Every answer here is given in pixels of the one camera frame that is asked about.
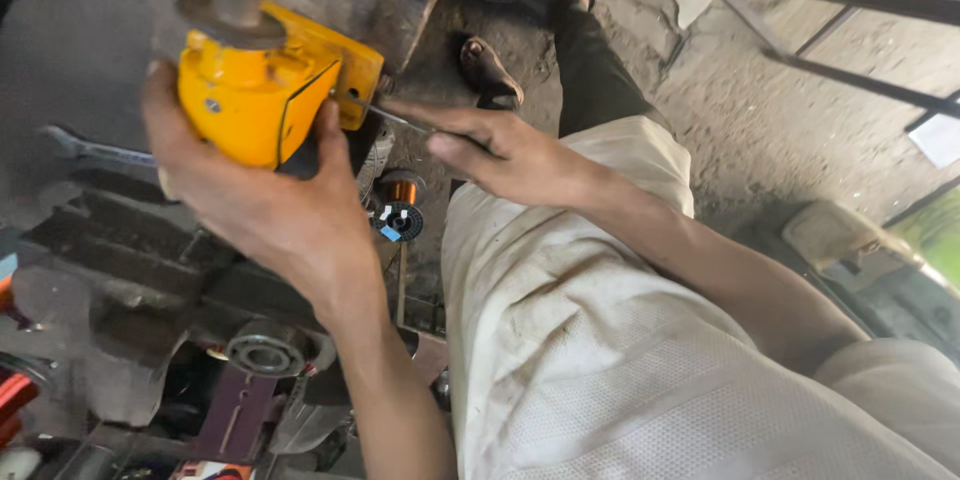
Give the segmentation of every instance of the screwdriver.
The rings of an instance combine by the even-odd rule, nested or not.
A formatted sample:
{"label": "screwdriver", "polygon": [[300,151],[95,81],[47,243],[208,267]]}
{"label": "screwdriver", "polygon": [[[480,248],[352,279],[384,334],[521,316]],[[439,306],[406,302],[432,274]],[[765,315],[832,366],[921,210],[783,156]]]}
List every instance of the screwdriver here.
{"label": "screwdriver", "polygon": [[414,131],[418,131],[418,132],[423,133],[423,134],[425,134],[425,135],[429,135],[429,134],[431,133],[430,131],[427,131],[426,129],[423,129],[422,127],[418,127],[418,126],[414,125],[413,123],[410,123],[409,121],[407,121],[407,120],[405,120],[405,119],[403,119],[403,118],[401,118],[401,117],[399,117],[399,116],[392,115],[392,114],[388,113],[387,111],[381,109],[380,107],[371,105],[371,104],[369,104],[369,103],[366,103],[365,101],[361,101],[360,99],[354,97],[353,95],[350,95],[349,93],[346,95],[346,97],[347,97],[347,99],[349,99],[350,101],[353,101],[354,103],[360,105],[361,107],[365,107],[365,108],[367,108],[368,110],[371,110],[371,111],[377,113],[378,115],[382,116],[383,118],[387,118],[387,119],[389,119],[389,120],[391,120],[391,121],[395,121],[396,123],[402,123],[403,125],[406,125],[407,127],[413,129]]}
{"label": "screwdriver", "polygon": [[[395,121],[396,123],[400,123],[400,124],[402,124],[402,125],[405,125],[405,126],[409,127],[410,129],[413,129],[414,131],[417,131],[418,133],[422,133],[422,134],[424,134],[424,135],[432,135],[432,134],[434,134],[434,133],[447,133],[446,131],[435,131],[435,130],[423,129],[422,127],[419,127],[419,126],[417,126],[417,125],[414,125],[413,123],[410,123],[409,121],[407,121],[407,120],[405,120],[405,119],[403,119],[403,118],[401,118],[401,117],[399,117],[399,116],[397,116],[397,115],[393,115],[393,114],[388,113],[387,111],[381,109],[381,108],[378,107],[378,106],[371,105],[371,104],[369,104],[369,103],[366,103],[365,101],[361,101],[360,99],[354,97],[353,95],[350,95],[349,93],[346,95],[346,97],[347,97],[347,99],[349,99],[350,101],[352,101],[352,102],[360,105],[361,107],[366,107],[368,110],[377,113],[378,115],[382,116],[383,118],[387,118],[387,119],[389,119],[390,121]],[[458,139],[462,139],[462,140],[464,140],[464,141],[466,141],[466,142],[469,142],[469,143],[475,145],[476,147],[482,149],[482,150],[485,151],[486,153],[493,155],[493,153],[489,151],[490,149],[487,148],[485,145],[481,144],[480,142],[474,141],[474,139],[471,139],[470,137],[468,137],[468,136],[466,136],[466,135],[458,135],[458,134],[456,134],[456,133],[447,133],[447,134],[450,135],[450,136],[452,136],[452,137],[456,137],[456,138],[458,138]]]}

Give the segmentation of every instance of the concrete floor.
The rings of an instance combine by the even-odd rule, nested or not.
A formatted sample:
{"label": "concrete floor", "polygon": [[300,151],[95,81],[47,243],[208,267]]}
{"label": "concrete floor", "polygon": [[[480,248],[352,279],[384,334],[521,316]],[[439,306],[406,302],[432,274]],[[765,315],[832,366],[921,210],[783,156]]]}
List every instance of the concrete floor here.
{"label": "concrete floor", "polygon": [[[811,0],[750,0],[795,49],[834,13]],[[818,198],[839,200],[885,222],[960,174],[936,170],[903,132],[922,111],[765,60],[751,34],[719,2],[688,31],[673,0],[601,0],[596,11],[642,91],[666,115],[693,158],[697,214],[715,230],[757,247]],[[461,35],[490,42],[522,84],[519,114],[556,133],[561,87],[552,36],[523,6],[439,0],[397,94],[470,106],[455,51]],[[958,30],[859,13],[810,59],[913,89],[947,95],[960,88]],[[426,232],[411,249],[408,290],[442,297],[439,252],[449,177],[416,134],[401,132],[394,167],[423,174],[431,196]]]}

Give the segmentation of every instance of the yellow motor housing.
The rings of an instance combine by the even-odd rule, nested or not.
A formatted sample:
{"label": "yellow motor housing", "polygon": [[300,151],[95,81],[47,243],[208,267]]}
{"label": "yellow motor housing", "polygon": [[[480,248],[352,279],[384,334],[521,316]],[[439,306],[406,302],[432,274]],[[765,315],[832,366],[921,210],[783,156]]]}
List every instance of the yellow motor housing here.
{"label": "yellow motor housing", "polygon": [[304,144],[331,91],[342,129],[360,128],[366,109],[345,97],[372,99],[383,57],[278,5],[260,7],[283,24],[282,48],[233,48],[191,30],[177,85],[201,137],[243,165],[275,169]]}

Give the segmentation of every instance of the wrench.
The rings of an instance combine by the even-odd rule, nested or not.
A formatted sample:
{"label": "wrench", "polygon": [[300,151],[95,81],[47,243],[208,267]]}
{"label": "wrench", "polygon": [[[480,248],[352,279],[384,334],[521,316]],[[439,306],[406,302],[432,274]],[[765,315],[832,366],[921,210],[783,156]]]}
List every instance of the wrench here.
{"label": "wrench", "polygon": [[45,125],[40,132],[48,135],[60,146],[59,157],[78,159],[81,157],[96,157],[115,163],[137,165],[139,167],[156,167],[154,156],[146,152],[108,146],[97,142],[90,142],[70,133],[56,125]]}

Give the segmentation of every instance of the blue label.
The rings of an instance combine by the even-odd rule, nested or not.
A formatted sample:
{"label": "blue label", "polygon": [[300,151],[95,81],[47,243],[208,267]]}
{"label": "blue label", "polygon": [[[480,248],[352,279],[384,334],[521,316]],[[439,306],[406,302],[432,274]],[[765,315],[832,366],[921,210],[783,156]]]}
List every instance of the blue label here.
{"label": "blue label", "polygon": [[390,241],[397,241],[401,238],[401,233],[390,228],[389,225],[386,225],[382,229],[380,229],[380,234],[382,234],[383,236],[386,236],[387,240],[390,240]]}
{"label": "blue label", "polygon": [[13,275],[14,270],[17,269],[17,253],[13,253],[8,257],[0,259],[0,279],[6,279]]}

